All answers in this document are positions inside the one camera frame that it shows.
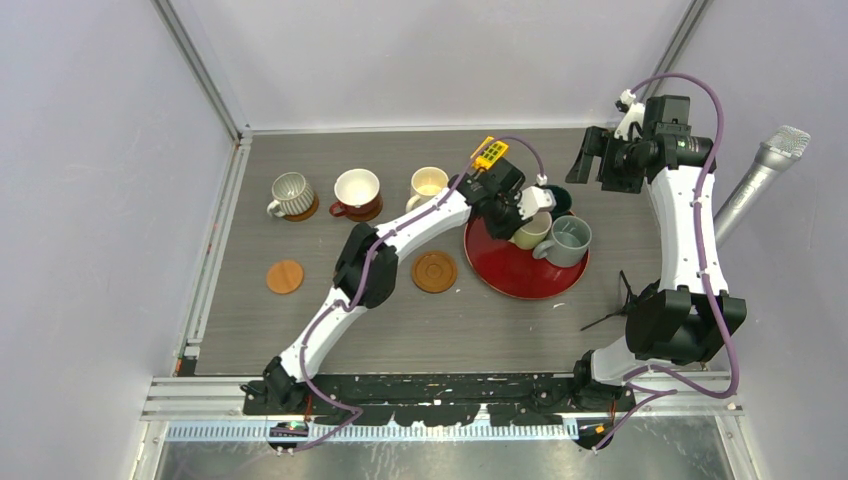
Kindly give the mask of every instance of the white wall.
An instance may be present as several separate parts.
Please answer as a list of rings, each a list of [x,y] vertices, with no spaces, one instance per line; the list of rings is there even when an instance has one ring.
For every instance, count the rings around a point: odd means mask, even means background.
[[[231,142],[144,0],[0,16],[0,478],[126,475]]]
[[[174,3],[230,109],[257,130],[604,122],[689,4]]]
[[[720,251],[732,293],[748,301],[734,336],[740,391],[773,478],[848,471],[846,18],[840,0],[714,2],[676,68],[711,84],[726,111],[716,208],[777,127],[812,135]],[[696,134],[712,136],[704,94],[679,80],[665,87],[681,92],[693,97]]]

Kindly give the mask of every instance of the yellow device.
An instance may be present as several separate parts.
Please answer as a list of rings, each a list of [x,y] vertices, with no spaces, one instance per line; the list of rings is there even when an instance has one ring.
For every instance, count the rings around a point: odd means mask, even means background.
[[[495,137],[486,137],[486,140],[483,140],[483,143],[477,146],[477,150],[480,150],[480,147],[494,140]],[[492,165],[495,164],[501,157],[506,155],[507,150],[509,150],[509,145],[498,140],[493,144],[486,147],[485,150],[480,152],[477,155],[477,158],[474,159],[474,163],[471,164],[475,170],[488,170],[492,168]]]

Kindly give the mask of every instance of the red tray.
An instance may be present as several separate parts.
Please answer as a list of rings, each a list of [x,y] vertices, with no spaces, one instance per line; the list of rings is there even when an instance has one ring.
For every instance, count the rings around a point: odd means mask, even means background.
[[[465,227],[465,256],[490,287],[524,300],[541,300],[565,292],[580,280],[589,264],[589,252],[569,268],[536,260],[532,250],[521,250],[506,240],[490,237],[480,217]]]

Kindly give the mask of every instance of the cream mug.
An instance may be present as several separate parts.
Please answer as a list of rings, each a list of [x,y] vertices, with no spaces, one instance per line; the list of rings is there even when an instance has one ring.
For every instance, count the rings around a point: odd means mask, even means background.
[[[406,202],[406,213],[412,211],[418,205],[425,203],[435,197],[448,186],[448,174],[441,168],[424,167],[419,168],[412,174],[409,188],[409,201]]]
[[[522,250],[532,250],[548,236],[548,231],[551,229],[552,224],[553,219],[550,213],[539,212],[533,215],[530,223],[515,232],[512,238],[509,239],[509,243],[515,244],[516,247]]]
[[[315,192],[306,177],[297,172],[284,173],[271,184],[274,200],[265,211],[274,217],[300,215],[309,210],[315,200]]]

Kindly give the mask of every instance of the silver microphone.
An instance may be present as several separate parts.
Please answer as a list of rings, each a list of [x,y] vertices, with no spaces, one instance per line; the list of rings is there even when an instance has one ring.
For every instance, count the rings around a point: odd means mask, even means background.
[[[768,141],[760,144],[748,173],[742,177],[715,216],[716,246],[720,247],[727,240],[730,232],[739,225],[742,217],[766,189],[801,158],[809,143],[808,133],[784,125]]]

